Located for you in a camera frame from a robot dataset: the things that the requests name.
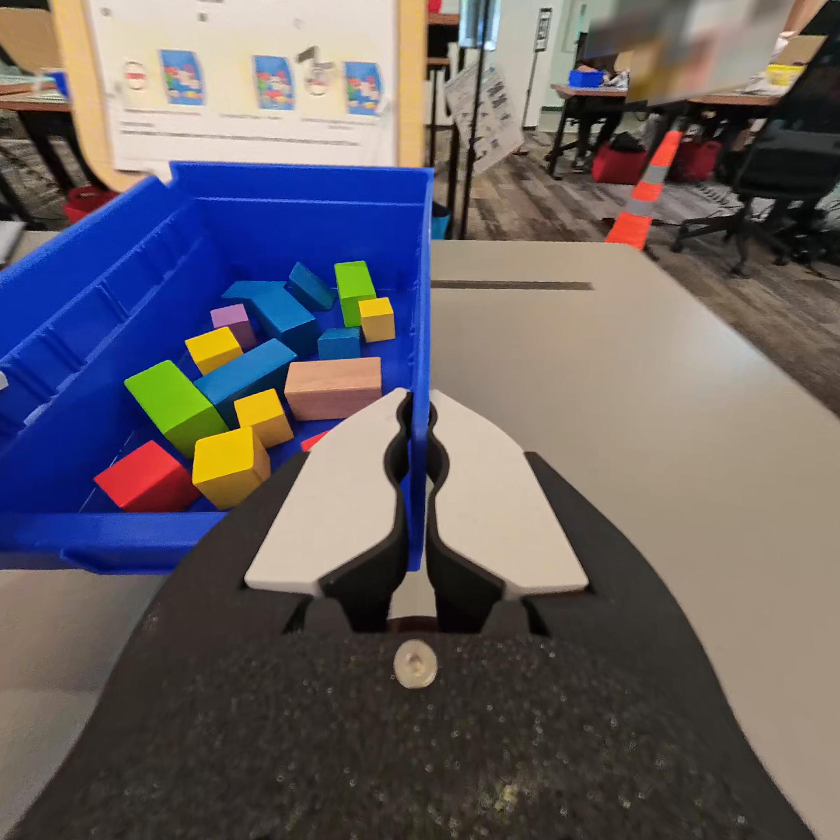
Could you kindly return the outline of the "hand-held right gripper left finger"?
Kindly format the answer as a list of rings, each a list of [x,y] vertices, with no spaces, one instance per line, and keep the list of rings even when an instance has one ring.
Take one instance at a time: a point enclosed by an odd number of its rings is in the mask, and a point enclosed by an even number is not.
[[[248,588],[333,599],[351,624],[386,624],[408,564],[410,420],[411,393],[397,387],[306,453],[245,573]]]

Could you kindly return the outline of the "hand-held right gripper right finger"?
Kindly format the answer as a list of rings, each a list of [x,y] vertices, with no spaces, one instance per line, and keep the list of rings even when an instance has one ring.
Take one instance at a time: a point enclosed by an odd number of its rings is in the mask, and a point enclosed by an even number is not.
[[[429,399],[425,554],[438,624],[583,592],[589,578],[522,447],[441,391]]]

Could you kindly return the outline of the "pile of coloured wooden blocks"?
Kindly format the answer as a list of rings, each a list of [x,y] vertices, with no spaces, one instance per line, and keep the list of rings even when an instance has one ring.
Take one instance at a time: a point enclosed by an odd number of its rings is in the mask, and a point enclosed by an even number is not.
[[[334,265],[334,286],[301,262],[287,281],[236,281],[214,329],[185,341],[200,372],[164,360],[124,387],[169,448],[150,440],[97,474],[121,511],[219,511],[270,476],[270,452],[293,424],[341,421],[383,396],[383,362],[363,343],[396,338],[395,311],[363,260]]]

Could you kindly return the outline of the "grey desk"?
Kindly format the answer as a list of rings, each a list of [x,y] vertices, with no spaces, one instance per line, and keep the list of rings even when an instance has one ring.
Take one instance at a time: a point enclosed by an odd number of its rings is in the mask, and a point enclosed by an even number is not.
[[[305,455],[167,581],[2,572],[2,838],[838,838],[838,418],[645,257],[474,243],[433,385],[589,578],[353,633],[245,570]]]

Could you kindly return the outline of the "red floor object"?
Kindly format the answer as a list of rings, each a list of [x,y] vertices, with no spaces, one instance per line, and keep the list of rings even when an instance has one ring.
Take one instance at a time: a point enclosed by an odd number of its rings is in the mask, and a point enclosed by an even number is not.
[[[672,129],[660,141],[642,176],[633,188],[624,209],[605,237],[607,244],[626,245],[643,251],[653,224],[655,205],[660,198],[670,166],[673,164],[684,131]]]

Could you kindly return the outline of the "white floor sign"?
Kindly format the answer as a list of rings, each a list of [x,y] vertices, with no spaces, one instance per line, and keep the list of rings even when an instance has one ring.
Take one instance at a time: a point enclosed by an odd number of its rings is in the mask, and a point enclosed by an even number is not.
[[[451,116],[464,142],[471,136],[476,100],[478,63],[463,69],[444,84]],[[474,142],[473,173],[480,175],[500,163],[524,143],[521,114],[495,61],[482,71]]]

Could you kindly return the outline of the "instruction sheet board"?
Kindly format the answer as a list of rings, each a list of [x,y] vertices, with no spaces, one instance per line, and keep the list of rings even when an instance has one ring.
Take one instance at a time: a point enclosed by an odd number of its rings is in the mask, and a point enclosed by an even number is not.
[[[49,2],[85,161],[424,165],[422,2]]]

